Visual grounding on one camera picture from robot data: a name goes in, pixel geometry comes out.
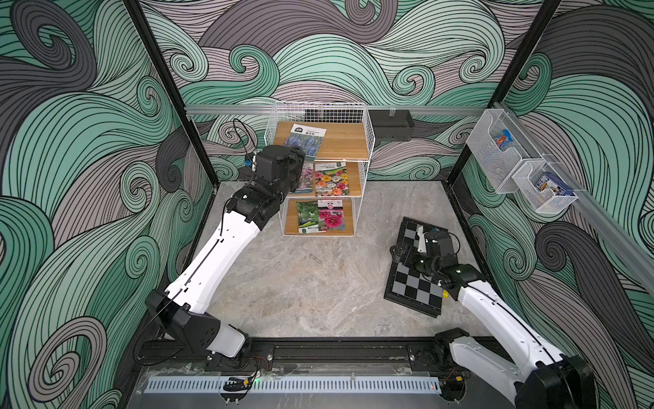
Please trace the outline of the lavender seed packet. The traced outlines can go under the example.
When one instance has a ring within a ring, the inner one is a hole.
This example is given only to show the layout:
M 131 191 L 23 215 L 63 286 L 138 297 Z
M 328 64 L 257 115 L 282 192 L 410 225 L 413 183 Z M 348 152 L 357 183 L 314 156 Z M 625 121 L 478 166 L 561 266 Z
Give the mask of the lavender seed packet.
M 303 151 L 307 160 L 315 160 L 325 139 L 327 129 L 306 124 L 293 124 L 284 146 Z

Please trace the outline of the mixed colour flower seed packet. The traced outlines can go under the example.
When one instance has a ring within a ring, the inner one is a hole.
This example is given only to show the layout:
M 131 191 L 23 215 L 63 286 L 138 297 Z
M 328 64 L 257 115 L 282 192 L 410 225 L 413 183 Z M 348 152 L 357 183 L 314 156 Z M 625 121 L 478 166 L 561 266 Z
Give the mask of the mixed colour flower seed packet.
M 318 197 L 350 195 L 346 162 L 315 163 L 314 181 Z

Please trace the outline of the pink flower seed packet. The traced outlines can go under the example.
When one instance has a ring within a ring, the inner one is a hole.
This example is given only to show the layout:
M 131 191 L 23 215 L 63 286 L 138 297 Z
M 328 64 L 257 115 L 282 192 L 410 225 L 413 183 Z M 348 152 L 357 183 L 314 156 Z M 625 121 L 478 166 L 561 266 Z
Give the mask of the pink flower seed packet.
M 308 162 L 303 165 L 296 194 L 313 194 L 313 172 L 313 162 Z

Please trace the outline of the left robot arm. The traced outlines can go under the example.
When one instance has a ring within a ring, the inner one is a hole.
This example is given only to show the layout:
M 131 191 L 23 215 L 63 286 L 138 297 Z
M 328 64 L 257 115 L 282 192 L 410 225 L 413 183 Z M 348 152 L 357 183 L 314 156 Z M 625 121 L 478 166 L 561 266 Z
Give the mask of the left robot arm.
M 247 336 L 207 309 L 240 253 L 296 192 L 305 159 L 301 148 L 280 145 L 257 153 L 252 179 L 225 202 L 219 227 L 197 257 L 165 290 L 147 296 L 153 322 L 194 354 L 242 354 Z

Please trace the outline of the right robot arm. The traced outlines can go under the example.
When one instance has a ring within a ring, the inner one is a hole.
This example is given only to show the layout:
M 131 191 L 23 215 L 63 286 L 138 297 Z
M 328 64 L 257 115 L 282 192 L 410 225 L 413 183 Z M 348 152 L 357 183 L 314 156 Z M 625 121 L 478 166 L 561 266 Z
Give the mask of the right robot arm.
M 471 312 L 499 342 L 507 358 L 482 346 L 460 329 L 445 332 L 439 366 L 462 366 L 517 408 L 596 408 L 594 372 L 578 355 L 548 342 L 493 290 L 482 273 L 458 261 L 455 235 L 419 227 L 413 239 L 390 248 L 393 263 L 427 280 Z

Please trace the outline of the green leaf seed packet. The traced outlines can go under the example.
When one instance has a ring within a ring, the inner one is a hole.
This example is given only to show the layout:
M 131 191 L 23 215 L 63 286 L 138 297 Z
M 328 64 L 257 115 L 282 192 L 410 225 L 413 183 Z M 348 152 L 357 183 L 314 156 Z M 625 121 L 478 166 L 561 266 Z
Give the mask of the green leaf seed packet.
M 317 201 L 298 201 L 296 203 L 298 233 L 320 233 L 320 217 Z

